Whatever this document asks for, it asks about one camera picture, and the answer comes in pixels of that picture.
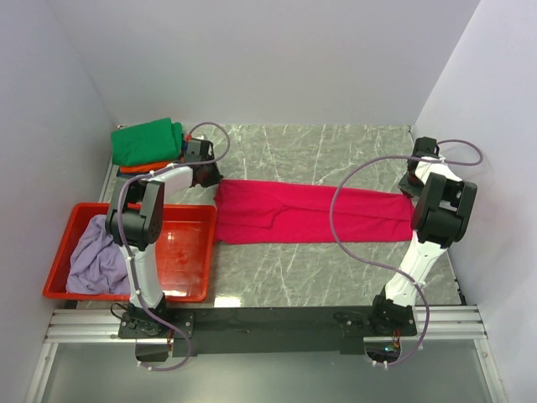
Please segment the pink red t-shirt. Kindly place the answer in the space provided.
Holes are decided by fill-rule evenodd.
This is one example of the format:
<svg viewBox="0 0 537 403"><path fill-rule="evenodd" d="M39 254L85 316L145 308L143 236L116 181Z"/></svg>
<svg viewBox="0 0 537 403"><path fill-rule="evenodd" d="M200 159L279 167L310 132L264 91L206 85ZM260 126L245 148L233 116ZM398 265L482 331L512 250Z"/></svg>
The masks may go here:
<svg viewBox="0 0 537 403"><path fill-rule="evenodd" d="M216 236L229 244L333 243L334 194L333 186L224 180L214 196ZM405 242L412 237L413 212L406 196L344 188L333 221L342 242Z"/></svg>

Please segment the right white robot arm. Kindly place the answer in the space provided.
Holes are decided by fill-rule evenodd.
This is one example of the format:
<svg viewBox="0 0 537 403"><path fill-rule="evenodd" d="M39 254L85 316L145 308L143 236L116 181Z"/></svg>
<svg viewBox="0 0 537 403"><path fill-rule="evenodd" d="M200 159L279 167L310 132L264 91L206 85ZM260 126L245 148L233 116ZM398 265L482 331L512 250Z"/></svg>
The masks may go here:
<svg viewBox="0 0 537 403"><path fill-rule="evenodd" d="M442 160L433 138L415 140L413 157L399 189L415 200L412 237L399 273L373 299L368 325L379 335L414 331L413 307L421 285L435 262L467 231L477 185L455 175Z"/></svg>

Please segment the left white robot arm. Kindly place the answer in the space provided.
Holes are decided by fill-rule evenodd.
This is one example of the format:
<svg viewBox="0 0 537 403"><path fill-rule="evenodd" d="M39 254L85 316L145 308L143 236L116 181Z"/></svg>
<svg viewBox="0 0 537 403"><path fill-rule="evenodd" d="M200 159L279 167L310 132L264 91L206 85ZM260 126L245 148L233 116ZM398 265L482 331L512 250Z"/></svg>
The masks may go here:
<svg viewBox="0 0 537 403"><path fill-rule="evenodd" d="M164 202L170 195L194 186L219 184L222 174L217 161L211 141L189 138L180 161L122 177L117 183L105 225L127 268L130 295L123 318L126 327L151 338L167 329L169 320L155 251L164 224Z"/></svg>

